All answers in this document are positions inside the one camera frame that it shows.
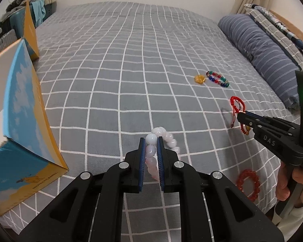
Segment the white sleeve right forearm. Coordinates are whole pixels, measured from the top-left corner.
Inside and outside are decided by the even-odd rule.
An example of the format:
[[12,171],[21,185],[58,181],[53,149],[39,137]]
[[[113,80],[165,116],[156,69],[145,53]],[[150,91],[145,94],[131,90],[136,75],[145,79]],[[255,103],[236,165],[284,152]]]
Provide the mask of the white sleeve right forearm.
[[300,208],[293,207],[289,215],[284,219],[274,211],[272,222],[282,232],[284,240],[288,241],[303,223],[303,206]]

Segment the right hand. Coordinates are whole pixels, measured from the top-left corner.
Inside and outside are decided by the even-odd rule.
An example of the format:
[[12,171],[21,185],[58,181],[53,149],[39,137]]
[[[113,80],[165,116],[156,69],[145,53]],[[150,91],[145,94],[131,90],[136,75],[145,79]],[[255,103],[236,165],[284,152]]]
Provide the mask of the right hand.
[[[279,201],[285,201],[291,195],[291,181],[294,180],[296,183],[303,185],[303,170],[301,168],[295,168],[292,174],[289,174],[289,169],[284,162],[281,162],[278,172],[278,183],[276,186],[276,198]],[[295,207],[300,208],[303,206],[303,190],[301,195],[295,202]]]

